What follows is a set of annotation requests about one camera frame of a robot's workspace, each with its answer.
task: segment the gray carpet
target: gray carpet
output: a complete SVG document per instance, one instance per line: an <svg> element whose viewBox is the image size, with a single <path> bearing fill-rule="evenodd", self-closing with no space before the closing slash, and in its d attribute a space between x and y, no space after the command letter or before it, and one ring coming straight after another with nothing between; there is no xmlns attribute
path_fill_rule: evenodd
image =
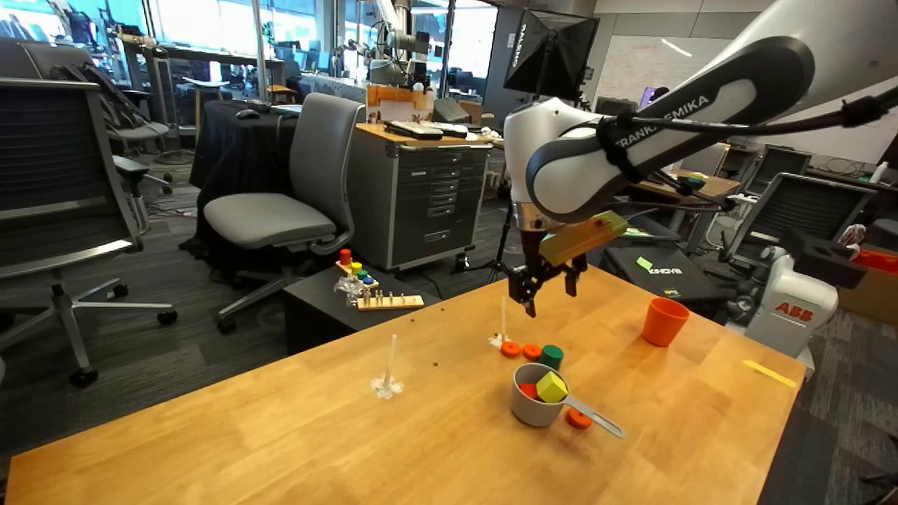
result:
<svg viewBox="0 0 898 505"><path fill-rule="evenodd" d="M217 283L212 269L179 251L198 228L198 187L179 185L172 197L149 187L153 232L146 251L70 269L73 291L120 276L132 300L172 300L179 323L161 329L154 314L81 314L91 353L101 380L76 391L69 384L73 357L56 325L7 352L7 384L0 388L0 478L10 458L48 440L81 431L149 405L213 384L286 357L282 302L264 302L240 316L227 336L217 332L213 312L240 291ZM502 201L487 201L475 235L473 265L484 269L456 273L452 259L405 273L403 280L436 297L452 297L498 280L494 265ZM520 241L511 232L509 265L516 265ZM48 277L22 277L0 287L3 302L46 300ZM898 335L861 316L837 314L814 339L818 374L805 384L781 444L760 502L818 505L866 502L875 489L860 478L898 471L898 451L888 436L898 436Z"/></svg>

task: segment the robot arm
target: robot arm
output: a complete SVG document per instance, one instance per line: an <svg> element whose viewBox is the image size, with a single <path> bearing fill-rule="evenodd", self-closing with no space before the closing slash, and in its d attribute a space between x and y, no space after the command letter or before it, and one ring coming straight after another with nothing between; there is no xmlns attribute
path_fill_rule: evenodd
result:
<svg viewBox="0 0 898 505"><path fill-rule="evenodd" d="M704 71L634 117L755 127L857 92L898 75L896 25L896 0L777 0ZM558 273L539 259L548 232L596 215L631 182L717 140L717 133L609 120L555 99L509 116L511 200L525 245L511 297L533 314L539 283Z"/></svg>

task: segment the box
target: box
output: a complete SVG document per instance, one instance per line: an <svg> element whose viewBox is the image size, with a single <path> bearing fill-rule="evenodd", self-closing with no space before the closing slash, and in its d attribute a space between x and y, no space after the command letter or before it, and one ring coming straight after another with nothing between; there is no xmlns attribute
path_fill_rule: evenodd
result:
<svg viewBox="0 0 898 505"><path fill-rule="evenodd" d="M866 252L892 255L888 251L866 246ZM871 269L854 290L839 290L839 309L871 321L898 325L898 273Z"/></svg>

